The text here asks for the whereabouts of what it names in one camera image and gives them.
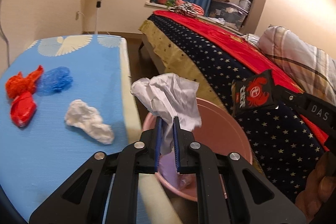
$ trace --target red plastic bag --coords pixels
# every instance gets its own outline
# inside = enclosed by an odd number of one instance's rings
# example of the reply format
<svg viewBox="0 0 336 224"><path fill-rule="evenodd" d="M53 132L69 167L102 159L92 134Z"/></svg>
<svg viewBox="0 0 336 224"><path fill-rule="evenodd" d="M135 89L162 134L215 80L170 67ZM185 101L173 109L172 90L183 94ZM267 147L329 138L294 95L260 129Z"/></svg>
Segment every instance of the red plastic bag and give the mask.
<svg viewBox="0 0 336 224"><path fill-rule="evenodd" d="M6 82L5 88L9 98L14 99L16 96L23 94L25 91L29 91L31 94L35 93L35 82L40 78L43 73L43 67L39 67L28 74L26 77L22 76L22 72L12 76Z"/></svg>
<svg viewBox="0 0 336 224"><path fill-rule="evenodd" d="M10 117L18 127L25 127L36 111L36 104L32 94L28 91L17 96L10 109Z"/></svg>

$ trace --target black packaging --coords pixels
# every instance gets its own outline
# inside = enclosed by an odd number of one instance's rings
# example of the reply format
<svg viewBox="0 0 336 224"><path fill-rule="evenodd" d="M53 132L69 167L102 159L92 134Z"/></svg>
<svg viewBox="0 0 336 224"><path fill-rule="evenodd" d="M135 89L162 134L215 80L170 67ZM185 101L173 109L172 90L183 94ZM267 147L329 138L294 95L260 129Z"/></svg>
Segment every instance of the black packaging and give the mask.
<svg viewBox="0 0 336 224"><path fill-rule="evenodd" d="M272 90L274 90L274 81L270 69L245 81L234 80L231 85L232 116L258 108L276 108L278 103L272 96Z"/></svg>

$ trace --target crumpled tissue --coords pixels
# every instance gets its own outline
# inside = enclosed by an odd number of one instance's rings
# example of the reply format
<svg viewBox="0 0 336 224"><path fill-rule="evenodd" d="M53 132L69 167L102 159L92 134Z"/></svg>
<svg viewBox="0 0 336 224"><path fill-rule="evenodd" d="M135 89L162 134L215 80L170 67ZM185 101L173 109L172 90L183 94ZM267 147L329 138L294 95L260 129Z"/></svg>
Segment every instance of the crumpled tissue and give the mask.
<svg viewBox="0 0 336 224"><path fill-rule="evenodd" d="M81 128L90 137L103 144L111 144L114 140L111 127L103 124L98 110L88 106L82 100L74 100L70 103L64 120L67 125Z"/></svg>
<svg viewBox="0 0 336 224"><path fill-rule="evenodd" d="M174 73L155 76L150 80L141 78L132 84L132 95L154 116L160 116L166 122L160 149L162 155L172 151L175 116L179 117L181 129L192 131L202 125L196 101L198 86L199 83Z"/></svg>

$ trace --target pillow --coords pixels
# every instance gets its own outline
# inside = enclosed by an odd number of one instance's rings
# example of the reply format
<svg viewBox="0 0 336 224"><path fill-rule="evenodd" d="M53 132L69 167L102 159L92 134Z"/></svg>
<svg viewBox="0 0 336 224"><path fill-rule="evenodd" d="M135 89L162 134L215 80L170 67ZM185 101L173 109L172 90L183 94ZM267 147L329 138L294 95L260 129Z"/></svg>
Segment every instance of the pillow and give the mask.
<svg viewBox="0 0 336 224"><path fill-rule="evenodd" d="M258 47L305 92L336 105L336 60L324 51L279 26L266 29Z"/></svg>

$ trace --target red crab logo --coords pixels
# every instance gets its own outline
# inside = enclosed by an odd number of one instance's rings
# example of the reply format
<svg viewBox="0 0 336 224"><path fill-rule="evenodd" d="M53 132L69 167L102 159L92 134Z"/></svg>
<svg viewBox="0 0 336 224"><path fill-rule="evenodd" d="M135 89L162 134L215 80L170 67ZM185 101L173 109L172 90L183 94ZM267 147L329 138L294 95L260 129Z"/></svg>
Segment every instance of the red crab logo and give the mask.
<svg viewBox="0 0 336 224"><path fill-rule="evenodd" d="M264 77L257 77L253 81L249 82L246 89L249 102L249 107L261 106L267 102L269 97L268 92L263 92L263 85L267 84L267 80Z"/></svg>

